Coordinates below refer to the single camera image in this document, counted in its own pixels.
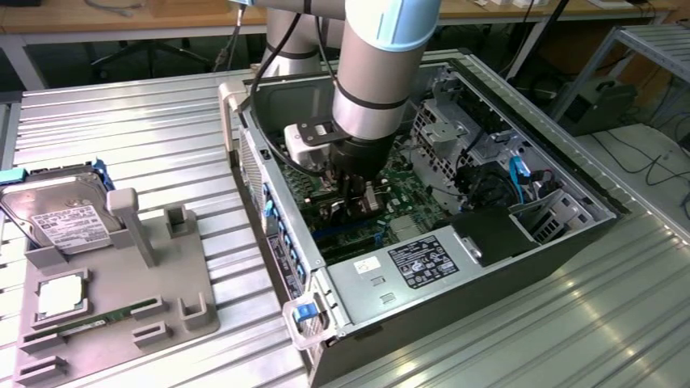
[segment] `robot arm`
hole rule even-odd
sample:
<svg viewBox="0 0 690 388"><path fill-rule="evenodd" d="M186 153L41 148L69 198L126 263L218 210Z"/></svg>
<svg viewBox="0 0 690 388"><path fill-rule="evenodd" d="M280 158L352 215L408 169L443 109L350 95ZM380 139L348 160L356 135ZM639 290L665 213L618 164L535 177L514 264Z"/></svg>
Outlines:
<svg viewBox="0 0 690 388"><path fill-rule="evenodd" d="M300 18L268 75L320 70L315 18L331 18L322 22L326 43L342 50L332 116L348 138L331 145L330 158L339 173L364 182L374 180L400 126L440 0L235 1L270 8L267 55L283 39L295 13L314 15Z"/></svg>

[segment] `aluminum profile table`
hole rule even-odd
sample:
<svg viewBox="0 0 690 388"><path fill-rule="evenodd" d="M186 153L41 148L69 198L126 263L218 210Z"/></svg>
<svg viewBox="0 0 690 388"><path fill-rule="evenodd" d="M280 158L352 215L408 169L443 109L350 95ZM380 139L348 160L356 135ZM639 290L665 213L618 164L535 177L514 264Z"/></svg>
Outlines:
<svg viewBox="0 0 690 388"><path fill-rule="evenodd" d="M679 79L690 83L690 28L678 24L615 27L591 56L578 78L558 97L550 115L555 120L561 120L563 117L585 82L594 75L617 42L625 44L630 50L642 54ZM619 74L622 69L617 66L614 73Z"/></svg>
<svg viewBox="0 0 690 388"><path fill-rule="evenodd" d="M449 57L449 52L439 57ZM631 213L545 281L328 386L683 386L690 383L690 252L645 199L474 57L454 54L581 164ZM15 164L110 159L116 184L143 190L142 217L166 203L200 214L222 329L68 386L306 387L278 299L222 155L216 86L200 75L25 94ZM0 247L0 388L15 358L24 238Z"/></svg>

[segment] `grey parts tray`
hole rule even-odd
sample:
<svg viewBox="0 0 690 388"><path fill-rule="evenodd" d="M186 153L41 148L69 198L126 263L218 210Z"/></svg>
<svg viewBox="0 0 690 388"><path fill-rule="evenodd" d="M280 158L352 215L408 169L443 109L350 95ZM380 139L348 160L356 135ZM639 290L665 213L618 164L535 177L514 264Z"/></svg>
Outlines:
<svg viewBox="0 0 690 388"><path fill-rule="evenodd" d="M134 229L148 237L154 266L135 234L123 231L111 235L110 247L73 256L49 247L36 262L29 259L15 386L57 386L220 326L194 213L174 208L163 217L123 221L127 233L135 222ZM28 251L27 258L35 254ZM81 278L81 303L45 318L45 313L37 315L40 287L65 276Z"/></svg>

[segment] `metal frame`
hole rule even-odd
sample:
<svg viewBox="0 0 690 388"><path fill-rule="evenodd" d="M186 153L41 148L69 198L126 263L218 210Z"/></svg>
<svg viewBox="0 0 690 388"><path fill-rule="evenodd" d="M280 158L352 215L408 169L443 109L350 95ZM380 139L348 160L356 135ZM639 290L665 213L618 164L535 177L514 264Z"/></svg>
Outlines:
<svg viewBox="0 0 690 388"><path fill-rule="evenodd" d="M669 15L669 11L659 11L653 21L658 24ZM595 20L595 19L626 19L631 17L630 12L601 15L563 15L559 21L567 20ZM439 26L459 26L471 24L499 24L519 23L521 17L506 18L474 18L474 19L442 19ZM527 53L534 46L537 39L543 31L549 15L529 17L529 22L535 22L533 31L525 42L525 46L518 55L518 59L511 67L509 77L513 77L523 65ZM47 88L41 72L36 64L31 60L27 52L27 46L31 44L57 44L57 43L81 43L81 42L103 42L112 40L143 40L143 39L174 39L199 36L224 36L231 35L235 30L234 26L212 26L212 27L180 27L180 28L158 28L142 30L119 30L119 31L93 31L93 32L51 32L51 33L20 33L0 35L0 49L5 52L9 63L20 77L24 88L28 91L43 90ZM267 32L266 25L244 25L240 34L263 34Z"/></svg>
<svg viewBox="0 0 690 388"><path fill-rule="evenodd" d="M550 115L554 120L561 120L563 117L585 82L594 75L617 42L625 44L630 50L642 54L678 78L690 83L690 29L675 24L617 27L606 36L577 80L559 96ZM615 66L611 71L614 76L622 72L631 57L633 55Z"/></svg>

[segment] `hard drive label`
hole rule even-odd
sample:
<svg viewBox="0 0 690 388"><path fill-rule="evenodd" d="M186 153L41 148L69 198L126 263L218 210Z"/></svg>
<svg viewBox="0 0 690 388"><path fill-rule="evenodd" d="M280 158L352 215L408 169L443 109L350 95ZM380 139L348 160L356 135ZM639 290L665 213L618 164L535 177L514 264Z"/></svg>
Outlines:
<svg viewBox="0 0 690 388"><path fill-rule="evenodd" d="M59 249L79 247L108 238L108 230L91 205L39 214L31 216L31 220Z"/></svg>
<svg viewBox="0 0 690 388"><path fill-rule="evenodd" d="M435 236L391 249L388 254L411 289L418 289L458 272L458 266Z"/></svg>

